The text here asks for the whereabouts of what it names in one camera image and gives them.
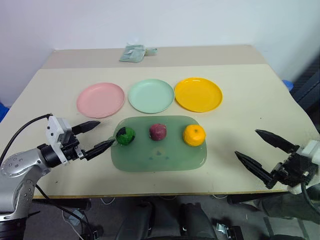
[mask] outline white wall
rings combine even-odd
[[[53,49],[254,45],[293,81],[320,50],[320,0],[0,0],[0,101]]]

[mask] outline mint green plate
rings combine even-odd
[[[140,112],[155,114],[166,110],[175,99],[175,91],[165,81],[146,79],[133,85],[128,94],[130,104]]]
[[[153,124],[166,125],[166,137],[153,141],[149,128]],[[207,145],[189,146],[183,140],[186,126],[198,124],[188,116],[138,116],[121,121],[114,136],[122,127],[135,130],[135,139],[127,146],[111,147],[114,166],[126,172],[183,171],[201,167],[207,158]]]

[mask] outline table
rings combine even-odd
[[[147,114],[135,110],[128,101],[130,87],[144,79],[155,78],[174,87],[188,77],[215,82],[224,99],[215,110],[188,111],[176,102],[156,116],[190,116],[207,133],[207,160],[189,171],[124,172],[116,169],[110,150],[86,161],[59,165],[38,184],[53,198],[157,194],[240,194],[283,192],[277,184],[272,190],[250,173],[236,158],[240,151],[271,171],[287,154],[264,142],[255,129],[263,129],[304,146],[319,134],[312,121],[293,100],[286,86],[263,57],[249,45],[165,47],[158,55],[141,63],[118,62],[123,49],[60,50],[37,71],[0,124],[0,150],[14,132],[34,117],[53,113],[74,126],[90,120],[76,108],[79,93],[89,85],[111,82],[126,94],[122,109],[101,119],[94,130],[78,135],[86,150],[107,140],[123,119]],[[47,143],[46,120],[33,123],[16,139],[7,157]]]

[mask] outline purple ball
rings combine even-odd
[[[150,127],[149,133],[150,133],[150,138],[152,140],[159,141],[159,140],[162,140],[166,137],[167,127],[166,127],[166,125],[156,123]]]

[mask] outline green fruit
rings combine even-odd
[[[116,140],[120,145],[129,145],[136,136],[135,130],[133,130],[131,127],[122,127],[119,129],[119,131],[116,133]]]

